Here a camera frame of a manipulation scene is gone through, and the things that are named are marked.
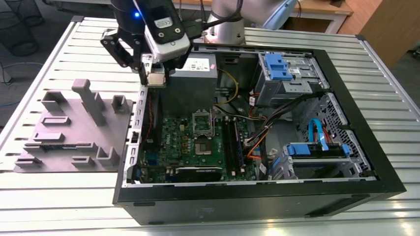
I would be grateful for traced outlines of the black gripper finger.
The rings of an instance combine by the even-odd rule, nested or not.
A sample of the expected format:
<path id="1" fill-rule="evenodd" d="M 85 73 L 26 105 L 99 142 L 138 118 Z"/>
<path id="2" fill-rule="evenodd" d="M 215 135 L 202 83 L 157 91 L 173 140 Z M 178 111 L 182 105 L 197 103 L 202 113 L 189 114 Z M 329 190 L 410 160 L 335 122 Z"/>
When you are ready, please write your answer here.
<path id="1" fill-rule="evenodd" d="M 189 54 L 185 54 L 179 56 L 178 58 L 170 59 L 169 61 L 163 63 L 167 76 L 174 74 L 177 69 L 182 69 L 185 67 L 187 59 L 189 59 Z"/>
<path id="2" fill-rule="evenodd" d="M 147 72 L 142 61 L 143 35 L 125 29 L 106 29 L 101 43 L 122 67 L 130 67 L 139 74 L 141 83 L 147 85 Z"/>

